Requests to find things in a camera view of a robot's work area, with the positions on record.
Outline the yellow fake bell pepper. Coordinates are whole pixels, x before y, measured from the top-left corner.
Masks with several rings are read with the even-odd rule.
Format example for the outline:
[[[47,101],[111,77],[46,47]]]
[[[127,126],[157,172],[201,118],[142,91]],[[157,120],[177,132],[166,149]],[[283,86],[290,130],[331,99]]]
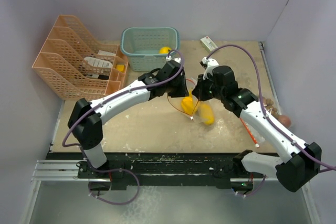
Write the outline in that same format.
[[[186,114],[192,115],[195,108],[193,97],[184,97],[181,101],[181,108]]]

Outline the clear zip bag red seal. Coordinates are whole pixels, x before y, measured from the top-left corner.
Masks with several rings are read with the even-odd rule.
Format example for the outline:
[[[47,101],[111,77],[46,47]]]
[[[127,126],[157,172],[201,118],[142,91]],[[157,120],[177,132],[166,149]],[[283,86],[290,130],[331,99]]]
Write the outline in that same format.
[[[215,113],[211,104],[208,101],[199,101],[196,96],[192,95],[196,84],[197,81],[194,78],[187,78],[188,96],[172,98],[167,95],[167,101],[174,109],[188,117],[191,121],[213,125],[215,123]]]

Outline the yellow fake fruit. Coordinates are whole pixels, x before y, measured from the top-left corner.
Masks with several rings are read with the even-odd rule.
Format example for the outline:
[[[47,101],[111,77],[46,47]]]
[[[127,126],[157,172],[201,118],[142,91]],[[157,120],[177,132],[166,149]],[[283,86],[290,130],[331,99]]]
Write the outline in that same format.
[[[198,108],[199,116],[205,125],[212,125],[215,122],[215,115],[210,105],[202,103]]]

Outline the yellow fake lemon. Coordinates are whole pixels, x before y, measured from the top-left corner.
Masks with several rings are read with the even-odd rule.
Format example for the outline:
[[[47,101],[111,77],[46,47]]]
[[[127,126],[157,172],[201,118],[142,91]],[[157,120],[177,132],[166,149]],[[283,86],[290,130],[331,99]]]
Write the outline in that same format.
[[[172,50],[171,47],[165,46],[165,47],[160,48],[159,54],[167,55],[171,50]]]

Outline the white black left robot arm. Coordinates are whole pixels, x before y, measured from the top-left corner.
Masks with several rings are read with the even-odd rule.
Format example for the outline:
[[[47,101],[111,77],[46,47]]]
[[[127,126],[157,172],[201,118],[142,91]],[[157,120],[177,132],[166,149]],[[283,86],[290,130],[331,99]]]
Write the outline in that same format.
[[[173,98],[188,95],[181,58],[167,61],[162,68],[141,75],[111,95],[92,101],[83,98],[75,103],[68,127],[91,164],[91,174],[102,178],[108,172],[107,157],[100,144],[102,126],[119,113],[164,94]]]

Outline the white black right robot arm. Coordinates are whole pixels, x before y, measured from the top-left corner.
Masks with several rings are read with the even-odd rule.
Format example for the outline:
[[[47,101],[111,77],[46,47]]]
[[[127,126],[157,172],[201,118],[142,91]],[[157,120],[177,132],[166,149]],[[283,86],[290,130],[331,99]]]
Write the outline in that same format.
[[[270,142],[278,154],[273,157],[242,152],[233,166],[238,177],[246,177],[251,172],[276,177],[285,189],[296,192],[318,174],[322,149],[317,143],[307,144],[265,111],[256,95],[238,86],[229,66],[202,64],[202,67],[205,72],[198,76],[193,96],[200,101],[220,100],[226,110]]]

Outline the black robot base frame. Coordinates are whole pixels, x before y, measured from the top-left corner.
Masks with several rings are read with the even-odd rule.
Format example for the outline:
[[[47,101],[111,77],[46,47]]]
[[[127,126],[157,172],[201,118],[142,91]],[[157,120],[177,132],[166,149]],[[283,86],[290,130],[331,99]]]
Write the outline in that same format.
[[[236,153],[107,153],[111,175],[96,173],[80,153],[49,153],[47,160],[75,161],[78,178],[87,179],[94,191],[126,190],[128,186],[210,186],[250,191],[262,174],[246,172]]]

